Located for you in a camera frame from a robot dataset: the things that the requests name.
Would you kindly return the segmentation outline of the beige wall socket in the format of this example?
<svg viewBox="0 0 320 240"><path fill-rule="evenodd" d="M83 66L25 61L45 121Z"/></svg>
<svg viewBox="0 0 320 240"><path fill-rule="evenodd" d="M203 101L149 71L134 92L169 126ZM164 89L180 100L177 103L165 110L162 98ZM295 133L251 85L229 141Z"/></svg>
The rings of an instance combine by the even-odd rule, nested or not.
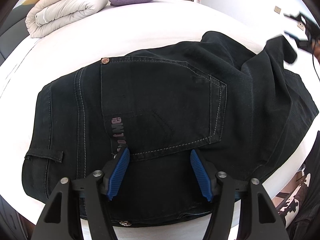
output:
<svg viewBox="0 0 320 240"><path fill-rule="evenodd" d="M275 11L276 13L280 14L281 9L280 9L280 7L278 7L278 6L275 6L274 11Z"/></svg>
<svg viewBox="0 0 320 240"><path fill-rule="evenodd" d="M304 26L304 24L303 24L302 22L298 22L297 27L298 27L299 29L301 29L302 31L305 30L305 26Z"/></svg>

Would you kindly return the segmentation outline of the folded beige duvet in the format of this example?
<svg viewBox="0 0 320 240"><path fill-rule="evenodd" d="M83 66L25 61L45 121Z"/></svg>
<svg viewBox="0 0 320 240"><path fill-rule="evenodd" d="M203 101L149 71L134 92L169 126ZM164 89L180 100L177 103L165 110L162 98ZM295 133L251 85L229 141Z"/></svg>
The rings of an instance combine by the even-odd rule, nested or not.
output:
<svg viewBox="0 0 320 240"><path fill-rule="evenodd" d="M107 6L109 0L39 0L25 18L32 38L43 38L50 33L91 16Z"/></svg>

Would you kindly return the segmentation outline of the black denim pants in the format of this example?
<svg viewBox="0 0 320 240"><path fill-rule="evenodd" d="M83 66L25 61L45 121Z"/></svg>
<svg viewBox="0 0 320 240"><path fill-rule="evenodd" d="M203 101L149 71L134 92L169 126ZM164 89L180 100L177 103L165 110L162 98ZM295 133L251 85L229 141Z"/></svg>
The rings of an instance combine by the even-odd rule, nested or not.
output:
<svg viewBox="0 0 320 240"><path fill-rule="evenodd" d="M45 85L22 168L26 194L46 202L57 182L87 177L126 147L130 162L111 220L179 223L212 208L190 163L199 151L237 180L267 179L319 111L297 54L277 36L254 53L215 31L199 42L105 57Z"/></svg>

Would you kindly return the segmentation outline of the grey upholstered headboard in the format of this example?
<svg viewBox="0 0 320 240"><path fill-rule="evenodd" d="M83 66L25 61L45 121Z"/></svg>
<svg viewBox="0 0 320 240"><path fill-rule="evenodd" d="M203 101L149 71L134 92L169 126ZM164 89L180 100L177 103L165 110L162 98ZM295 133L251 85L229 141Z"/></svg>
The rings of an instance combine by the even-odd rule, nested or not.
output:
<svg viewBox="0 0 320 240"><path fill-rule="evenodd" d="M8 58L12 51L29 35L25 18L33 5L20 5L12 9L0 32L0 64Z"/></svg>

